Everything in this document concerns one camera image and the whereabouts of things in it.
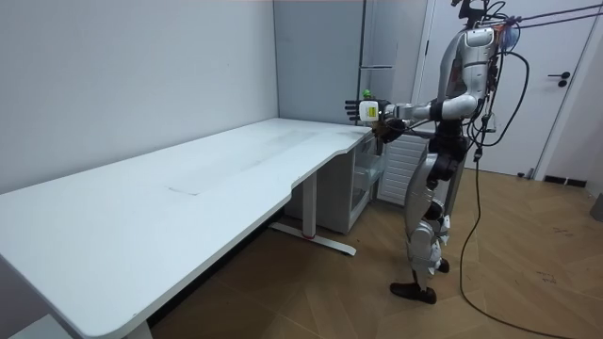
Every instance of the door frame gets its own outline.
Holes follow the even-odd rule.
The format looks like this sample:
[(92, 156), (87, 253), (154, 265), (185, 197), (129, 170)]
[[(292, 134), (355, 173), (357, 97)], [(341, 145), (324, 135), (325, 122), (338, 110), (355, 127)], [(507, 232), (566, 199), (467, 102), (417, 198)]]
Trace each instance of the door frame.
[[(425, 23), (423, 24), (423, 33), (421, 35), (420, 51), (422, 52), (419, 53), (418, 61), (416, 63), (415, 84), (413, 86), (412, 104), (420, 104), (417, 101), (419, 93), (421, 91), (423, 70), (425, 69), (425, 59), (427, 58), (427, 54), (425, 52), (428, 48), (428, 41), (430, 39), (430, 35), (432, 34), (435, 1), (436, 0), (427, 0)], [(588, 73), (587, 70), (596, 61), (595, 54), (597, 47), (599, 43), (603, 43), (603, 24), (599, 23), (599, 18), (600, 16), (595, 17), (595, 22), (593, 24), (593, 27), (591, 28), (589, 37), (586, 41), (586, 44), (584, 45), (584, 50), (582, 51), (582, 55), (578, 61), (578, 65), (576, 67), (576, 74), (572, 78), (569, 88), (565, 93), (562, 105), (560, 106), (559, 112), (557, 113), (557, 117), (555, 118), (555, 122), (553, 123), (553, 127), (551, 128), (551, 131), (548, 135), (548, 139), (546, 140), (545, 147), (541, 152), (541, 155), (538, 159), (538, 163), (536, 164), (536, 169), (532, 177), (535, 180), (542, 181), (545, 179), (546, 170), (550, 165), (550, 162), (553, 158), (553, 154), (555, 153), (555, 149), (561, 142), (563, 128), (569, 121), (569, 117), (572, 114), (574, 104), (577, 102), (579, 89), (582, 87), (582, 83), (586, 78), (586, 75)]]

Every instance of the robot forearm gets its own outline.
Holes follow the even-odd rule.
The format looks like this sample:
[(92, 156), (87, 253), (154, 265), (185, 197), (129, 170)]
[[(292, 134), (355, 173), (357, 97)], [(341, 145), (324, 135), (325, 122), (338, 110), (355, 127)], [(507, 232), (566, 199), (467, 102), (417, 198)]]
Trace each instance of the robot forearm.
[(391, 105), (395, 116), (404, 121), (453, 121), (473, 116), (479, 105), (479, 99), (469, 94), (446, 99), (443, 102), (431, 102), (423, 105), (397, 104)]

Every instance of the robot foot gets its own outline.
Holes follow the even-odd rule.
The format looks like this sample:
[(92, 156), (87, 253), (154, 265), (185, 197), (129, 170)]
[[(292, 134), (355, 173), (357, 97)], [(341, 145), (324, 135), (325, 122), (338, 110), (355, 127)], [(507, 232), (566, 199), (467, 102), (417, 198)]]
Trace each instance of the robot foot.
[(448, 260), (442, 258), (440, 259), (440, 267), (437, 268), (438, 272), (448, 273), (450, 272), (450, 264)]
[(431, 305), (434, 305), (437, 301), (437, 296), (432, 288), (427, 287), (426, 291), (421, 291), (421, 287), (416, 282), (393, 282), (389, 285), (389, 290), (396, 296), (404, 299), (423, 301)]

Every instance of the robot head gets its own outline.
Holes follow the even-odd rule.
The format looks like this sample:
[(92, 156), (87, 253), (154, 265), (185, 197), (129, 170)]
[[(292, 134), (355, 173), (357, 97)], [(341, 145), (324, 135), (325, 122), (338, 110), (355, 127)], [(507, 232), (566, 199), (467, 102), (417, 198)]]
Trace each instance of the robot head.
[(479, 0), (452, 0), (452, 5), (454, 7), (456, 7), (457, 5), (459, 5), (461, 3), (461, 1), (463, 1), (463, 3), (461, 4), (461, 10), (459, 11), (459, 19), (467, 19), (467, 24), (466, 27), (467, 28), (473, 28), (473, 25), (478, 22), (483, 15), (486, 13), (487, 9), (488, 9), (488, 3), (490, 2), (489, 0), (481, 0), (481, 2), (483, 2), (483, 8), (482, 9), (475, 9), (471, 7), (471, 2), (472, 1), (479, 1)]

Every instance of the white wall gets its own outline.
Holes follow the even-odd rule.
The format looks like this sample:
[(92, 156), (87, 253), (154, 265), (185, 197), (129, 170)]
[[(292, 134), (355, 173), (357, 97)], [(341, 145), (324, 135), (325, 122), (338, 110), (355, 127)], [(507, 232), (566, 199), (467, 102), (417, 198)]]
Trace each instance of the white wall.
[[(0, 51), (0, 193), (278, 114), (271, 2), (3, 0)], [(10, 273), (0, 338), (46, 312)]]
[(589, 180), (595, 156), (603, 143), (603, 23), (597, 19), (593, 33), (573, 77), (562, 111), (546, 145), (536, 179), (545, 175)]

